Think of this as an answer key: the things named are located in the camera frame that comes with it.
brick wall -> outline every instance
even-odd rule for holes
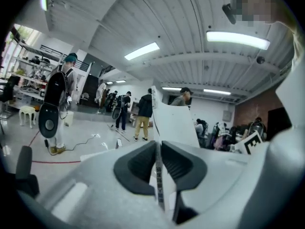
[[[234,126],[248,124],[259,116],[262,118],[266,127],[268,127],[268,111],[283,107],[281,101],[275,94],[278,86],[279,84],[235,106]]]

staircase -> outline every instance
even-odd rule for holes
[[[99,87],[99,79],[96,76],[88,75],[82,93],[89,94],[88,101],[81,101],[81,105],[98,108],[99,105],[94,102],[96,91]]]

white sneakers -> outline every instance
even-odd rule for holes
[[[115,128],[115,131],[119,132],[119,128]],[[122,130],[121,133],[125,133],[126,130]]]

teal hair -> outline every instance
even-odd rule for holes
[[[68,55],[65,59],[64,59],[65,62],[76,62],[77,59],[75,56],[73,55]]]

black jacket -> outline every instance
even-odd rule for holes
[[[152,95],[143,96],[138,104],[139,116],[151,117],[153,114]]]

